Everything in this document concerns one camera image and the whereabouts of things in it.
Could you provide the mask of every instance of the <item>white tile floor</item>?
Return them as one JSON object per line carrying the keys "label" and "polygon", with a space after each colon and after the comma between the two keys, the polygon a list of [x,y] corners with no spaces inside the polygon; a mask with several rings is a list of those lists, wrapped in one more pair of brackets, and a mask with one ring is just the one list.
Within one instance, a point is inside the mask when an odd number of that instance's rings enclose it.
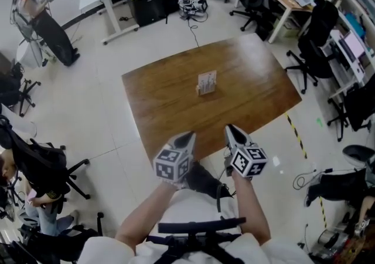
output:
{"label": "white tile floor", "polygon": [[[239,28],[246,20],[228,14],[233,4],[208,1],[209,18],[205,23],[197,23],[199,28],[195,30],[200,45],[243,34]],[[68,29],[69,36],[76,27]],[[254,26],[251,26],[247,33],[253,31]],[[64,212],[77,208],[81,220],[88,226],[95,226],[96,212],[103,211],[104,229],[111,235],[158,184],[139,138],[121,75],[195,48],[196,43],[187,22],[182,21],[178,13],[169,17],[167,25],[165,21],[157,22],[107,46],[100,43],[105,36],[103,17],[93,15],[81,22],[75,38],[80,36],[75,46],[81,58],[74,66],[48,64],[26,75],[41,81],[42,86],[32,92],[36,107],[30,108],[25,118],[36,123],[37,141],[67,146],[69,165],[90,159],[91,164],[77,174],[77,184],[90,193],[92,199],[85,201],[72,191]],[[289,48],[297,50],[296,40],[279,39],[272,45],[266,44],[281,66],[291,64],[285,52]],[[288,76],[300,90],[301,74],[289,72]],[[307,160],[285,116],[251,135],[270,158],[265,171],[254,178],[253,183],[272,235],[297,243],[303,240],[305,225],[309,224],[306,236],[308,245],[312,246],[323,231],[321,208],[318,201],[304,208],[306,190],[293,190],[293,179],[314,168],[350,168],[342,149],[348,144],[373,147],[374,135],[366,130],[353,133],[346,129],[343,141],[338,143],[335,127],[326,126],[326,121],[333,116],[326,102],[330,82],[320,81],[318,87],[309,82],[308,86],[302,102],[288,112],[302,138]],[[215,177],[222,172],[223,153],[224,150],[220,150],[202,161]],[[231,179],[224,176],[222,180],[233,190]],[[328,225],[333,225],[344,214],[343,202],[324,201],[324,206]]]}

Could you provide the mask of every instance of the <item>human hand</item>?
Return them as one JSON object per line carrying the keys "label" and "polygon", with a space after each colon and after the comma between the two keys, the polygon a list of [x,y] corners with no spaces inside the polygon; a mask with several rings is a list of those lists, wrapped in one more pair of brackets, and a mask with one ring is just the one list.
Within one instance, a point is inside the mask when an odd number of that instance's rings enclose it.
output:
{"label": "human hand", "polygon": [[31,198],[30,204],[35,208],[39,208],[39,207],[42,206],[42,202],[41,202],[40,198],[38,198],[38,197]]}

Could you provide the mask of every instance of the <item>jeans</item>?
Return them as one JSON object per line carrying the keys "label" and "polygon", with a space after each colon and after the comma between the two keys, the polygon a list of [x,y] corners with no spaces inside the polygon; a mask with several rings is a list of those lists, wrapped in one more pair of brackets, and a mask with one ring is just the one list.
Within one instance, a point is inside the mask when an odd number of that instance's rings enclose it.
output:
{"label": "jeans", "polygon": [[66,230],[73,222],[73,217],[68,215],[59,219],[57,217],[58,207],[51,212],[52,204],[46,204],[46,208],[35,208],[28,202],[25,203],[26,214],[29,217],[38,218],[40,222],[40,232],[49,236],[58,236]]}

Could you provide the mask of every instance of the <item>person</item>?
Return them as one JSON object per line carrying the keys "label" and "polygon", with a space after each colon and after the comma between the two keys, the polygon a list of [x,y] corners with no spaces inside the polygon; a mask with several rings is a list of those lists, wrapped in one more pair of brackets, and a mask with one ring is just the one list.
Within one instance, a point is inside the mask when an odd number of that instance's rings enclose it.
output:
{"label": "person", "polygon": [[[158,232],[158,222],[207,222],[220,220],[222,216],[224,219],[246,218],[246,222],[240,227],[225,230],[225,233],[238,234],[238,238],[220,244],[227,253],[243,263],[312,264],[308,255],[297,245],[271,239],[268,222],[251,181],[235,171],[231,176],[237,192],[238,207],[235,199],[221,186],[220,181],[213,178],[199,163],[194,163],[186,177],[189,189],[178,190],[178,185],[162,182],[123,221],[115,238],[90,238],[84,246],[78,263],[155,263],[168,247],[144,240],[151,239],[153,236],[167,236]],[[218,186],[221,186],[221,214],[216,204]],[[172,259],[168,263],[173,261],[174,263],[220,263],[202,251],[185,254],[182,258]]]}
{"label": "person", "polygon": [[363,198],[358,223],[354,229],[354,233],[357,236],[363,236],[364,230],[370,223],[370,217],[375,218],[375,197],[366,196]]}
{"label": "person", "polygon": [[[72,65],[79,57],[78,49],[73,49],[68,36],[61,26],[47,13],[48,0],[13,0],[15,7],[28,25],[31,26],[56,57],[65,65]],[[29,32],[21,30],[25,39],[32,40]]]}
{"label": "person", "polygon": [[[2,178],[7,182],[16,175],[16,165],[12,150],[4,150],[0,155],[0,168]],[[25,194],[28,196],[31,190],[36,191],[36,196],[25,202],[26,213],[29,217],[39,218],[40,231],[45,235],[58,236],[70,225],[77,225],[79,213],[73,211],[70,215],[57,219],[59,205],[63,202],[63,189],[58,184],[54,187],[34,184],[25,175]]]}

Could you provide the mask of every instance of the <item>black cable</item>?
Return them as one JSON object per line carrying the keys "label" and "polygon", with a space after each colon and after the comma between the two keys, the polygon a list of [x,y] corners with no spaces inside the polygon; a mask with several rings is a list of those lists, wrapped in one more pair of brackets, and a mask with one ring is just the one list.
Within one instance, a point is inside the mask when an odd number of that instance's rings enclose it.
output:
{"label": "black cable", "polygon": [[307,252],[310,253],[309,247],[307,246],[307,240],[306,240],[306,230],[308,226],[309,226],[308,224],[305,225],[305,245],[306,245]]}
{"label": "black cable", "polygon": [[316,169],[313,170],[313,171],[311,171],[311,172],[301,173],[301,174],[298,174],[294,178],[294,180],[293,180],[293,189],[294,190],[301,190],[302,188],[305,188],[308,184],[310,184],[312,181],[314,181],[317,177],[319,177],[323,173],[332,173],[332,172],[337,172],[337,171],[357,171],[357,169],[339,169],[339,170],[333,170],[332,168],[329,168],[329,169],[326,169],[324,171],[319,172],[317,175],[313,176],[311,178],[311,180],[309,180],[308,182],[306,182],[306,179],[305,179],[305,177],[303,175],[313,174],[313,173],[316,172]]}
{"label": "black cable", "polygon": [[192,25],[192,26],[190,26],[190,17],[187,19],[187,25],[190,28],[190,31],[193,33],[194,40],[197,43],[197,46],[199,47],[199,44],[198,44],[198,41],[197,41],[197,36],[195,35],[195,33],[193,31],[193,29],[197,29],[198,28],[198,25]]}

